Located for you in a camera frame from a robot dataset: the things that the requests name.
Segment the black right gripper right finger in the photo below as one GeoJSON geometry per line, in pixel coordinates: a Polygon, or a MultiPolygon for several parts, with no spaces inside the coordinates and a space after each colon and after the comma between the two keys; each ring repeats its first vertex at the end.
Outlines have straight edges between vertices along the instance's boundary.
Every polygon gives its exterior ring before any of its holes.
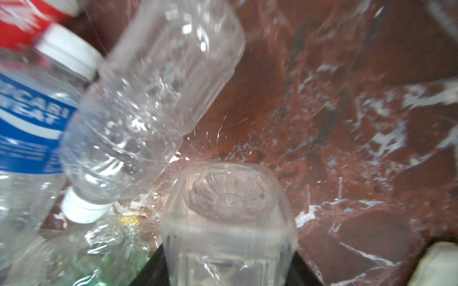
{"type": "Polygon", "coordinates": [[[287,274],[286,286],[323,286],[323,283],[296,251],[287,274]]]}

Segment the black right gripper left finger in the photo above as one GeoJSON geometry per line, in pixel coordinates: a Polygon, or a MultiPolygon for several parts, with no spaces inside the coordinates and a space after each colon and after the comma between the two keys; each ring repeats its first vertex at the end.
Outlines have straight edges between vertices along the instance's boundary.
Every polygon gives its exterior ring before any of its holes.
{"type": "Polygon", "coordinates": [[[162,244],[129,286],[170,286],[167,261],[162,244]]]}

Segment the square clear plastic bottle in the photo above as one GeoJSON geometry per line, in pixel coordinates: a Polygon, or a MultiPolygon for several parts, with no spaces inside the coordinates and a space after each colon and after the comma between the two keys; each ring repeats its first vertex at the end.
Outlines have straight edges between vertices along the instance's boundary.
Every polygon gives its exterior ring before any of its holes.
{"type": "Polygon", "coordinates": [[[286,193],[260,164],[188,166],[163,208],[173,286],[282,286],[298,246],[286,193]]]}

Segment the clear unlabelled plastic bottle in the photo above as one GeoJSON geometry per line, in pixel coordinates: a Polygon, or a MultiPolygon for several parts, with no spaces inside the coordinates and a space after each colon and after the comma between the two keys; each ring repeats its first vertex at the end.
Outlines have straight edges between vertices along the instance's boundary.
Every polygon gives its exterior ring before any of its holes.
{"type": "Polygon", "coordinates": [[[234,75],[243,27],[227,1],[143,1],[60,143],[77,224],[148,191],[234,75]]]}

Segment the blue label Pocari bottle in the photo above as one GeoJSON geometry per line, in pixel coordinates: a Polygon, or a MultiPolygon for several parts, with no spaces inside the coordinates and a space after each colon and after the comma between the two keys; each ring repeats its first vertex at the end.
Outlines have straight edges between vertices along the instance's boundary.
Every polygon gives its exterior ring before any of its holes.
{"type": "Polygon", "coordinates": [[[1,57],[1,268],[29,247],[65,182],[59,143],[103,56],[59,24],[1,57]]]}

